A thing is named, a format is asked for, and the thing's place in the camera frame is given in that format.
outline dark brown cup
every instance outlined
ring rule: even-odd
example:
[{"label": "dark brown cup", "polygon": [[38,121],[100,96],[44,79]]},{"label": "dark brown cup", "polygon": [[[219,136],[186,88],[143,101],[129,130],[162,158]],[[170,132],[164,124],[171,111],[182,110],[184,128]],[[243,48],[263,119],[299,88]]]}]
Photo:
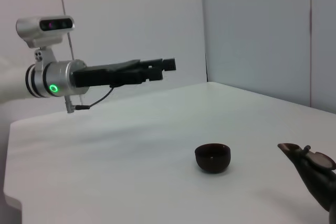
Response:
[{"label": "dark brown cup", "polygon": [[221,173],[230,164],[231,150],[224,144],[205,144],[195,150],[198,166],[208,173]]}]

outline white table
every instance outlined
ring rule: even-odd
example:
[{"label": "white table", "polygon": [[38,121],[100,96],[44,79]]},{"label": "white table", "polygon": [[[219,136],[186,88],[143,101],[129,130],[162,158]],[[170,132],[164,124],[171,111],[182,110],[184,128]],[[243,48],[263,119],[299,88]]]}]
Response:
[{"label": "white table", "polygon": [[[4,190],[23,224],[327,224],[277,144],[336,158],[335,137],[334,114],[205,83],[13,123]],[[212,142],[219,175],[195,162]]]}]

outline teapot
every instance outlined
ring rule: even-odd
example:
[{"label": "teapot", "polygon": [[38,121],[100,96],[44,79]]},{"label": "teapot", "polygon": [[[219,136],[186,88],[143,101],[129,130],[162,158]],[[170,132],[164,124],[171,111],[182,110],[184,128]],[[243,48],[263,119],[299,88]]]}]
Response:
[{"label": "teapot", "polygon": [[294,164],[308,191],[326,211],[329,223],[336,224],[336,163],[328,156],[311,152],[307,145],[301,149],[296,144],[278,144]]}]

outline white backdrop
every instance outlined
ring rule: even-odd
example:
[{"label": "white backdrop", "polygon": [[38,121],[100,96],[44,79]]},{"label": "white backdrop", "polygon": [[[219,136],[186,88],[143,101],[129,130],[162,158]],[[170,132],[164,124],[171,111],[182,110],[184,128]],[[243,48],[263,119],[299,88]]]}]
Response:
[{"label": "white backdrop", "polygon": [[310,0],[204,0],[209,81],[309,105]]},{"label": "white backdrop", "polygon": [[312,106],[336,113],[336,0],[312,0]]}]

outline green light ring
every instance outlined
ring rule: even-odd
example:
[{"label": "green light ring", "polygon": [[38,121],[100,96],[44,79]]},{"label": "green light ring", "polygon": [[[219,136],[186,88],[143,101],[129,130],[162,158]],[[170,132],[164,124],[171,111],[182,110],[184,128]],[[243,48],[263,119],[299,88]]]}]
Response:
[{"label": "green light ring", "polygon": [[58,87],[54,84],[49,86],[49,89],[51,90],[51,92],[53,93],[57,93],[58,92]]}]

